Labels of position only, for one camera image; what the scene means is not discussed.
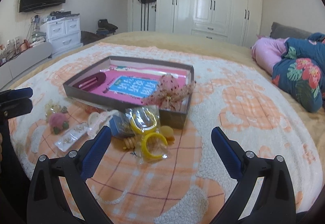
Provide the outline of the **clear amber hair claw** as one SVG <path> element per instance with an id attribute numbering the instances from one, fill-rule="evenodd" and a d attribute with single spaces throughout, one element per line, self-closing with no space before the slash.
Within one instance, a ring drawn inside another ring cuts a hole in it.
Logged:
<path id="1" fill-rule="evenodd" d="M 68 113 L 67 107 L 61 106 L 59 102 L 54 102 L 53 100 L 50 100 L 45 105 L 46 121 L 48 122 L 50 120 L 50 117 L 56 113 L 67 114 Z"/>

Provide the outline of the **pink felt flower clip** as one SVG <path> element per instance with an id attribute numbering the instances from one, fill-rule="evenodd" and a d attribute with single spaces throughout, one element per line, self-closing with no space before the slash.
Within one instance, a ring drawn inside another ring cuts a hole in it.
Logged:
<path id="1" fill-rule="evenodd" d="M 54 113 L 49 117 L 49 125 L 55 135 L 69 128 L 68 118 L 61 112 Z"/>

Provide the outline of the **earrings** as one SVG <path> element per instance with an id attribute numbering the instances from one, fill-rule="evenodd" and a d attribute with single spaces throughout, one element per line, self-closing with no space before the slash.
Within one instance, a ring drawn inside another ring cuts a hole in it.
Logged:
<path id="1" fill-rule="evenodd" d="M 68 130 L 56 143 L 55 146 L 62 152 L 66 152 L 80 138 L 87 134 L 88 124 L 83 122 Z"/>

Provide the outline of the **maroon oval hair clip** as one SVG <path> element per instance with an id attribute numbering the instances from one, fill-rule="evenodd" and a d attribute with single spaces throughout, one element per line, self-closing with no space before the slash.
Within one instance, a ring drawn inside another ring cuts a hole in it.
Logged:
<path id="1" fill-rule="evenodd" d="M 105 80 L 106 74 L 104 72 L 98 72 L 75 83 L 73 87 L 83 91 L 92 91 L 101 86 Z"/>

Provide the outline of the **blue small box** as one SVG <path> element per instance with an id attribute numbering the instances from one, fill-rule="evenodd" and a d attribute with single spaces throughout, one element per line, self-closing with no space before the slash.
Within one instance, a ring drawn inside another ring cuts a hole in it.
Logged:
<path id="1" fill-rule="evenodd" d="M 115 138 L 124 139 L 134 136 L 128 118 L 120 112 L 116 112 L 110 117 L 108 126 Z"/>

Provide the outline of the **polka dot mesh bow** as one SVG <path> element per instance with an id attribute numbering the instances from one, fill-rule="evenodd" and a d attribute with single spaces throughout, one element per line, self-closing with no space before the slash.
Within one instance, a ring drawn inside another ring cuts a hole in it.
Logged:
<path id="1" fill-rule="evenodd" d="M 181 111 L 183 100 L 188 98 L 196 87 L 196 81 L 189 84 L 179 85 L 177 79 L 171 74 L 163 75 L 156 91 L 151 95 L 143 98 L 141 103 L 143 105 L 156 105 L 159 109 L 169 111 Z"/>

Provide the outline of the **white cloud hair clip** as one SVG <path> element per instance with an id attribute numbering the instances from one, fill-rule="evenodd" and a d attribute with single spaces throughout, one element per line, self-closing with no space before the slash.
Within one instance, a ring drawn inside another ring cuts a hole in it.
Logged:
<path id="1" fill-rule="evenodd" d="M 113 116 L 118 113 L 118 110 L 91 113 L 88 117 L 88 136 L 94 138 L 103 126 L 111 127 L 110 121 L 113 119 Z"/>

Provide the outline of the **grey bench seat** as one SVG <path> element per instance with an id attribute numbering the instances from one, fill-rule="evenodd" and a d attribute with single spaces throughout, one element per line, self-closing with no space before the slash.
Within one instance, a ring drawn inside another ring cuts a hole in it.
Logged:
<path id="1" fill-rule="evenodd" d="M 3 64 L 0 71 L 1 89 L 26 70 L 50 58 L 52 52 L 52 45 L 49 42 L 43 42 Z"/>

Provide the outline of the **white drawer cabinet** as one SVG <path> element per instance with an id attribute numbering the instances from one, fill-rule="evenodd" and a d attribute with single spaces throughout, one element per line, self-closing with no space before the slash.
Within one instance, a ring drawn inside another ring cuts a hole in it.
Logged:
<path id="1" fill-rule="evenodd" d="M 80 16 L 68 16 L 47 21 L 40 26 L 46 33 L 46 42 L 52 45 L 52 53 L 60 54 L 81 47 Z"/>

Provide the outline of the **orange white plaid blanket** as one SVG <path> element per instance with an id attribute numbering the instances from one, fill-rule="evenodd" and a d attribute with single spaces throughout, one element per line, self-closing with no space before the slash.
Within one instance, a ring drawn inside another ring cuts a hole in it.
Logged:
<path id="1" fill-rule="evenodd" d="M 92 193 L 115 223 L 208 223 L 235 187 L 215 152 L 210 133 L 220 126 L 244 148 L 265 158 L 283 155 L 294 187 L 296 208 L 316 201 L 323 183 L 320 157 L 304 122 L 274 85 L 255 70 L 216 57 L 155 47 L 97 44 L 70 55 L 27 80 L 34 108 L 9 122 L 11 141 L 27 174 L 41 154 L 56 157 L 58 136 L 45 121 L 45 105 L 59 102 L 73 125 L 83 123 L 90 108 L 69 99 L 63 83 L 108 56 L 157 59 L 193 66 L 198 79 L 186 118 L 161 119 L 175 130 L 171 157 L 139 165 L 116 141 L 95 176 Z"/>

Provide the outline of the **black set-top box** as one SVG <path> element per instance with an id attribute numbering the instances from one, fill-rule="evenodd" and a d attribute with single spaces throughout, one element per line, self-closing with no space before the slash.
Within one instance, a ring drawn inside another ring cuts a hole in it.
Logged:
<path id="1" fill-rule="evenodd" d="M 67 12 L 53 11 L 53 12 L 50 13 L 50 16 L 55 17 L 56 19 L 63 18 L 63 17 L 69 16 L 69 15 L 71 15 L 71 11 L 67 11 Z"/>

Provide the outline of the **dark clothes pile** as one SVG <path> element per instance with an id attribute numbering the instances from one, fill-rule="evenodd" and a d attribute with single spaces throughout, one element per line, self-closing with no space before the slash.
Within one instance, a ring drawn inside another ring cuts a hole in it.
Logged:
<path id="1" fill-rule="evenodd" d="M 90 44 L 92 42 L 99 41 L 110 35 L 115 35 L 118 27 L 108 22 L 107 19 L 100 19 L 97 22 L 96 33 L 89 31 L 81 31 L 81 43 L 83 45 Z"/>

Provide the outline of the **brown shallow cardboard box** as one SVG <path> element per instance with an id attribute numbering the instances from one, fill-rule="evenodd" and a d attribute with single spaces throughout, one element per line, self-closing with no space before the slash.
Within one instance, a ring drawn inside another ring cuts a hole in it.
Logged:
<path id="1" fill-rule="evenodd" d="M 124 112 L 143 105 L 164 75 L 179 88 L 194 82 L 194 68 L 182 63 L 146 58 L 109 56 L 72 76 L 64 84 L 68 97 L 89 105 Z"/>

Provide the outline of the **blue floral quilt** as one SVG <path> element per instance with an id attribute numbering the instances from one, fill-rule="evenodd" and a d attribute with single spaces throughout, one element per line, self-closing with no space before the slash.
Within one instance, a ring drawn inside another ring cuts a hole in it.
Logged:
<path id="1" fill-rule="evenodd" d="M 324 34 L 287 38 L 284 47 L 273 67 L 272 83 L 315 113 L 324 106 Z"/>

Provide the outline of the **yellow bed sheet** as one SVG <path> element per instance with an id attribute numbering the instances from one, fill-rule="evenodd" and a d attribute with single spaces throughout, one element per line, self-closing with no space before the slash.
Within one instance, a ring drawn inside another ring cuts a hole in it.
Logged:
<path id="1" fill-rule="evenodd" d="M 183 130 L 182 147 L 202 139 L 202 155 L 214 152 L 211 131 L 221 127 L 244 149 L 258 156 L 282 155 L 299 165 L 314 166 L 324 155 L 324 110 L 307 112 L 289 94 L 272 84 L 270 76 L 251 58 L 249 48 L 195 36 L 127 32 L 78 49 L 38 67 L 18 86 L 34 91 L 32 113 L 11 119 L 3 140 L 11 142 L 20 159 L 34 162 L 32 130 L 51 137 L 42 109 L 49 99 L 68 105 L 73 120 L 82 122 L 89 108 L 67 98 L 63 84 L 108 56 L 137 57 L 183 63 L 194 67 L 196 88 Z"/>

